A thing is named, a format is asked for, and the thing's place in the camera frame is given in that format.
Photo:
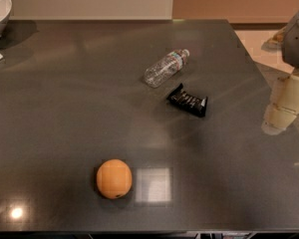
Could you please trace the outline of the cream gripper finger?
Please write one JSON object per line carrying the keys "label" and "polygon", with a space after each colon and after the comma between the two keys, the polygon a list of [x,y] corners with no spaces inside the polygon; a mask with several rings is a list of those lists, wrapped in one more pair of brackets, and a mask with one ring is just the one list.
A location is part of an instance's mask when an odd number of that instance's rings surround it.
{"label": "cream gripper finger", "polygon": [[279,110],[299,114],[299,69],[274,81],[270,101]]}
{"label": "cream gripper finger", "polygon": [[285,131],[296,118],[297,116],[288,110],[270,104],[265,110],[261,128],[266,134],[277,135]]}

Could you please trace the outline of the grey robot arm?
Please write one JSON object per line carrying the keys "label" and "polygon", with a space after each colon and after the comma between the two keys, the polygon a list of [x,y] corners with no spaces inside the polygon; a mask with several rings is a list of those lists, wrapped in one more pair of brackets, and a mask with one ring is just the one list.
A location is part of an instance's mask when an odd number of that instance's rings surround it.
{"label": "grey robot arm", "polygon": [[281,133],[299,116],[299,10],[286,25],[281,52],[283,62],[294,70],[273,82],[262,124],[263,131],[269,135]]}

